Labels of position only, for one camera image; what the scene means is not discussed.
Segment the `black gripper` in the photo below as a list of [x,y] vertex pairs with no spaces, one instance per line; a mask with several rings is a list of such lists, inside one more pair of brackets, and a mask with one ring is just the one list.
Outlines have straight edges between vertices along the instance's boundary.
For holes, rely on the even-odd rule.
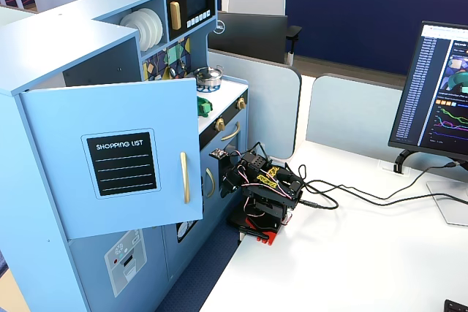
[[221,196],[227,196],[236,190],[242,184],[242,176],[247,180],[256,180],[257,176],[264,175],[272,161],[266,159],[255,152],[246,152],[238,163],[230,168],[220,183],[219,193]]

